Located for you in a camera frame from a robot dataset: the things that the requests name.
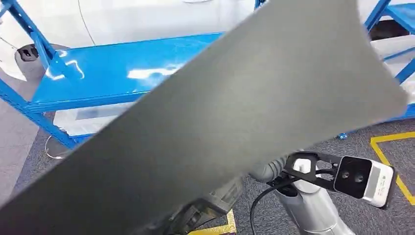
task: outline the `gray panel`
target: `gray panel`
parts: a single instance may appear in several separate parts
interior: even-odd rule
[[[373,198],[376,192],[376,186],[379,181],[379,174],[380,169],[376,167],[372,167],[372,173],[370,174],[370,179],[368,181],[368,185],[366,186],[366,193],[365,197]]]
[[[0,232],[125,234],[405,107],[354,1],[270,1],[3,207]]]

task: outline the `black bracket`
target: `black bracket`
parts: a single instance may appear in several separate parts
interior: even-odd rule
[[[293,169],[294,163],[298,159],[308,159],[311,161],[310,172],[302,173],[300,171]],[[299,177],[300,179],[304,181],[310,182],[322,188],[335,191],[334,190],[334,177],[336,177],[337,167],[339,166],[341,159],[342,157],[339,157],[339,156],[319,153],[319,152],[310,152],[310,151],[295,152],[288,156],[287,163],[285,164],[284,170],[289,175]],[[316,170],[316,164],[318,161],[330,163],[331,168]],[[330,174],[333,176],[333,179],[326,180],[326,179],[317,177],[316,175],[318,174]]]

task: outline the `blue metal shelf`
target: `blue metal shelf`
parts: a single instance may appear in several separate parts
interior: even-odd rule
[[[389,5],[385,15],[391,16],[411,34],[415,34],[415,3]]]
[[[27,108],[44,112],[134,101],[220,35],[58,51]]]

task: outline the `yellow floor tape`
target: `yellow floor tape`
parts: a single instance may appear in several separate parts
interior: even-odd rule
[[[406,132],[406,133],[400,133],[400,134],[393,134],[388,136],[377,136],[370,138],[370,145],[372,146],[373,150],[376,152],[377,156],[379,157],[380,161],[383,164],[391,165],[386,158],[385,154],[383,154],[382,150],[379,148],[378,143],[381,142],[387,142],[387,141],[397,141],[397,140],[403,140],[408,138],[415,138],[415,132]],[[396,178],[396,184],[401,189],[403,195],[406,197],[406,199],[410,202],[410,204],[413,206],[415,205],[415,197],[412,196],[411,192],[409,192],[406,185],[402,182],[401,178]]]
[[[227,225],[222,225],[214,228],[208,228],[208,229],[202,229],[202,230],[196,230],[189,235],[219,235],[219,234],[227,234],[227,233],[236,233],[236,223],[235,218],[233,217],[233,211],[229,211],[229,213],[226,215],[228,219]]]

